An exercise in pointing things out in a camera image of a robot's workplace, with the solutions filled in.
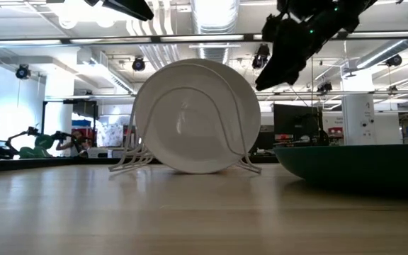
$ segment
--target white plate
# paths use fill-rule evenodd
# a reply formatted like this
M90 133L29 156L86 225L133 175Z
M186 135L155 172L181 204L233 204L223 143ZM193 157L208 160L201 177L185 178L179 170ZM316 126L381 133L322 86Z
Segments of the white plate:
M141 135L147 132L144 143L150 152L165 165L193 174L216 172L240 160L241 156L227 146L215 105L196 91L204 91L217 104L230 147L243 154L236 107L227 83L239 106L246 149L251 149L259 133L261 114L248 82L223 64L188 59L159 70L138 92L135 122ZM182 86L189 89L179 90ZM145 130L151 109L149 128Z

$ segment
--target wooden table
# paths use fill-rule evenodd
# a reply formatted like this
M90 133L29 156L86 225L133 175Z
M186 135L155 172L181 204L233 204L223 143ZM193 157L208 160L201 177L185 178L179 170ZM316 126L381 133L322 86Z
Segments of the wooden table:
M0 172L0 254L408 255L408 200L323 191L263 167Z

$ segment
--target computer monitor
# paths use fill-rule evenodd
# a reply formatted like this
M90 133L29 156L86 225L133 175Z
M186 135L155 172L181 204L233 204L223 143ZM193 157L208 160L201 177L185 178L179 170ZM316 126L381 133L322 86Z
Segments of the computer monitor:
M318 108L275 104L273 107L275 134L293 135L294 140L299 140L304 135L310 138L318 136L318 118L322 118L318 112Z

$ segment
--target dark green bowl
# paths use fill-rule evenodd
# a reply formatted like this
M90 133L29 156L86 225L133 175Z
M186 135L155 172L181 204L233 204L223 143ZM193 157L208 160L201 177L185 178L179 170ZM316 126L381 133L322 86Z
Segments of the dark green bowl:
M408 144L275 148L279 162L310 183L408 192Z

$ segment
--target wire plate stand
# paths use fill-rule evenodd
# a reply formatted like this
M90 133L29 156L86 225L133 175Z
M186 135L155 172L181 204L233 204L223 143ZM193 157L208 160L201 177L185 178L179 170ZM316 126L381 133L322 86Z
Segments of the wire plate stand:
M154 159L154 155L145 146L144 141L145 141L145 138L146 138L146 135L147 135L147 131L149 129L149 124L151 123L151 120L152 120L153 112L154 112L155 108L157 107L158 102L160 102L160 100L163 97L165 97L166 95L168 95L170 93L173 93L175 91L178 91L178 90L192 90L192 91L197 91L198 93L204 95L207 99L210 100L210 102L215 107L215 110L218 113L218 118L220 120L220 124L222 126L222 130L224 132L225 142L226 142L227 147L229 148L229 150L232 153L234 153L234 154L241 157L241 159L235 164L235 166L238 166L238 167L246 169L248 171L252 171L254 173L260 174L261 171L262 171L262 168L253 165L251 163L251 161L249 160L248 150L247 150L247 146L245 144L245 137L244 137L242 122L241 122L241 118L240 118L239 106L237 105L235 95L234 95L234 91L232 90L232 88L230 87L230 85L227 82L225 82L225 83L226 83L226 86L229 88L229 91L231 92L232 100L233 100L233 102L235 104L235 109L237 111L237 120L238 120L237 122L239 124L240 137L241 137L241 140L242 140L242 149L243 149L242 152L237 152L234 148L232 148L231 144L229 143L229 141L227 139L228 138L227 128L225 127L225 124L222 121L221 110L218 108L216 102L212 99L212 97L209 96L206 92L204 92L204 91L202 91L200 89L190 87L190 86L180 86L180 87L172 88L172 89L169 89L169 90L165 91L163 94L161 94L156 99L153 106L149 110L149 115L147 117L147 123L144 126L144 128L142 129L142 130L144 130L144 132L141 134L140 137L138 137L136 135L135 148L129 148L129 144L130 144L129 139L126 139L124 147L123 147L124 148L123 149L123 155L122 155L120 161L116 165L109 167L110 172L133 171L133 170L136 170L136 169L141 168L143 166L146 166L148 163L150 163ZM137 100L138 100L138 97L135 99L135 102L133 104L132 114L131 114L130 124L128 126L128 130L132 130L132 127L133 127L133 120L135 119Z

